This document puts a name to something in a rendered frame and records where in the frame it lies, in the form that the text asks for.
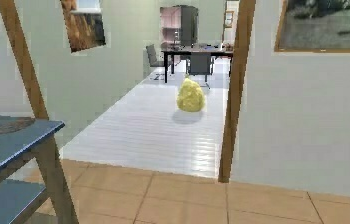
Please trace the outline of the dark grey chair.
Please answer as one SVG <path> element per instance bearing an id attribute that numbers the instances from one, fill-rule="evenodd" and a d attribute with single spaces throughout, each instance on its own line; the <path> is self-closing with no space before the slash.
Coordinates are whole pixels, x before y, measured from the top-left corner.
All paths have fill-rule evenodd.
<path id="1" fill-rule="evenodd" d="M 164 60 L 160 61 L 157 58 L 157 53 L 155 50 L 155 46 L 154 44 L 148 45 L 146 46 L 146 51 L 147 51 L 147 55 L 148 55 L 148 61 L 150 64 L 151 68 L 159 68 L 159 67 L 165 67 L 164 66 Z M 168 66 L 167 68 L 173 64 L 173 61 L 171 58 L 168 59 Z M 164 76 L 164 74 L 156 74 L 156 77 L 154 78 L 154 80 L 160 80 L 160 77 Z"/>
<path id="2" fill-rule="evenodd" d="M 210 88 L 208 76 L 212 74 L 211 54 L 203 52 L 192 52 L 189 57 L 189 75 L 203 75 L 205 87 Z"/>

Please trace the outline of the yellow lumpy bag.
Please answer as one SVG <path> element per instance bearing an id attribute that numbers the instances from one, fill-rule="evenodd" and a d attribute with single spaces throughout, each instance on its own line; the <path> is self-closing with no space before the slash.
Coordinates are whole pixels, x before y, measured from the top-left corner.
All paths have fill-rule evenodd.
<path id="1" fill-rule="evenodd" d="M 205 106 L 205 95 L 201 86 L 186 76 L 179 88 L 176 103 L 182 111 L 201 111 Z"/>

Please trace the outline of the black dining table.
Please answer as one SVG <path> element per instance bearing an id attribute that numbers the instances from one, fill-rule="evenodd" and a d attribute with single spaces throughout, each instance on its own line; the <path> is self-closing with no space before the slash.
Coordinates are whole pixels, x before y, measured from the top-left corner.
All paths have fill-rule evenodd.
<path id="1" fill-rule="evenodd" d="M 162 49 L 163 62 L 164 62 L 164 81 L 168 81 L 168 68 L 171 68 L 171 73 L 174 73 L 174 64 L 170 64 L 169 60 L 173 60 L 175 55 L 191 55 L 192 53 L 203 53 L 210 54 L 212 57 L 228 57 L 230 60 L 233 59 L 233 51 L 225 50 L 215 47 L 169 47 Z"/>

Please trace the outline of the black and pink cabinet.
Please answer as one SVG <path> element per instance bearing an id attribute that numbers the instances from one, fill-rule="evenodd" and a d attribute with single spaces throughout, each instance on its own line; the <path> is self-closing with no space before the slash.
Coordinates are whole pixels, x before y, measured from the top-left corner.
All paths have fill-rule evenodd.
<path id="1" fill-rule="evenodd" d="M 161 47 L 191 46 L 197 42 L 198 9 L 194 6 L 176 5 L 160 8 Z"/>

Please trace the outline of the small wood-framed picture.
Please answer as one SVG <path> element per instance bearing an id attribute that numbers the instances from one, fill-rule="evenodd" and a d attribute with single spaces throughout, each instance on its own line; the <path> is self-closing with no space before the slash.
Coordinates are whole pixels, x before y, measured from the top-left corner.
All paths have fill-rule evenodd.
<path id="1" fill-rule="evenodd" d="M 225 12 L 224 27 L 231 28 L 233 25 L 233 20 L 234 20 L 234 12 L 233 11 L 226 11 Z"/>

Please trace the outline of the blue table with wooden legs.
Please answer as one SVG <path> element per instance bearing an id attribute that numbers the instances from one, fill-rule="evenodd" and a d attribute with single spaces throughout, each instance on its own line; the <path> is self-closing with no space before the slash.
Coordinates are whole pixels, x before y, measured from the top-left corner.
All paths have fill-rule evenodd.
<path id="1" fill-rule="evenodd" d="M 0 116 L 0 224 L 24 224 L 51 200 L 59 224 L 79 224 L 54 134 L 61 121 Z M 36 160 L 43 181 L 14 180 L 11 175 Z"/>

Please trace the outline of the large wood-framed landscape picture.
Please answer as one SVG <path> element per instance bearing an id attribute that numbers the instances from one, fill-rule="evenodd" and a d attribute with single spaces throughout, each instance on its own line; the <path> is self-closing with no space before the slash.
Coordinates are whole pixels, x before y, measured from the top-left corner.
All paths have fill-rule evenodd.
<path id="1" fill-rule="evenodd" d="M 350 53 L 350 0 L 283 0 L 274 51 Z"/>

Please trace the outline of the wooden door frame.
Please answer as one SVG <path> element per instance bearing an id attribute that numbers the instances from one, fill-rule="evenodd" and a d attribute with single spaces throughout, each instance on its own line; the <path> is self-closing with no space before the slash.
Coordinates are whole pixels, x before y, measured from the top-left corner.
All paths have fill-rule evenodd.
<path id="1" fill-rule="evenodd" d="M 244 89 L 256 0 L 240 0 L 218 181 L 228 183 Z M 14 0 L 0 0 L 4 22 L 28 99 L 36 118 L 49 119 Z"/>

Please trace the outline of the brown framed wall picture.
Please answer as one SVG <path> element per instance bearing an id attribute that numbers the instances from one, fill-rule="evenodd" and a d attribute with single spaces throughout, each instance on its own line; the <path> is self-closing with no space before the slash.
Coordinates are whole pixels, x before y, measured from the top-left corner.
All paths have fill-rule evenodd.
<path id="1" fill-rule="evenodd" d="M 71 52 L 106 44 L 100 0 L 60 0 Z"/>

